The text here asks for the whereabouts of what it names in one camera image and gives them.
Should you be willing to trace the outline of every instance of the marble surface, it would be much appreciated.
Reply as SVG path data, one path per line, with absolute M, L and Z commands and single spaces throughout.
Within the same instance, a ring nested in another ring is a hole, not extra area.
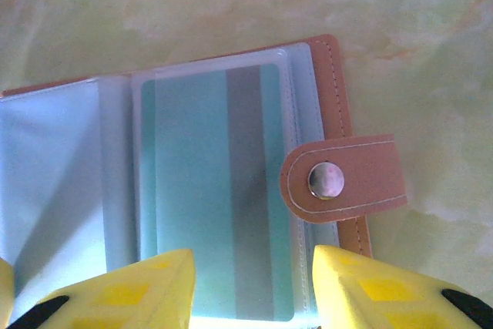
M 493 304 L 493 0 L 0 0 L 0 88 L 331 33 L 355 133 L 394 133 L 409 205 L 376 258 Z

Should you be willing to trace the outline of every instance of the gray stripe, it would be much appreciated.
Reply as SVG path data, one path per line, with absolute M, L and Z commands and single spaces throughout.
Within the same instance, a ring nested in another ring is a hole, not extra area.
M 260 67 L 226 72 L 236 318 L 273 320 Z

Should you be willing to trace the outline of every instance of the open wallet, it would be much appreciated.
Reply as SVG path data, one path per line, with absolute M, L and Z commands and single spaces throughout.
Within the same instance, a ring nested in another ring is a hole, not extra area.
M 331 35 L 3 92 L 12 319 L 190 248 L 190 327 L 317 327 L 315 246 L 371 257 L 366 215 L 407 201 L 394 137 L 375 134 L 353 135 Z

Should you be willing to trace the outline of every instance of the table surface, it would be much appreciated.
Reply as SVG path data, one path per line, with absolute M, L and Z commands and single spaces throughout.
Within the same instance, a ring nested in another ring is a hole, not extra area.
M 331 33 L 357 135 L 394 133 L 407 207 L 377 259 L 493 304 L 493 0 L 0 0 L 0 88 Z

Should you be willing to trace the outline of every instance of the yellow object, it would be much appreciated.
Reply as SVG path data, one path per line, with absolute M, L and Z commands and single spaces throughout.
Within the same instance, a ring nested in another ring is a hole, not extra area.
M 0 328 L 7 327 L 14 307 L 14 270 L 0 258 Z
M 337 247 L 315 248 L 314 288 L 323 329 L 478 329 L 441 295 L 460 287 Z
M 43 329 L 185 329 L 195 288 L 191 250 L 149 258 L 45 297 L 69 296 Z

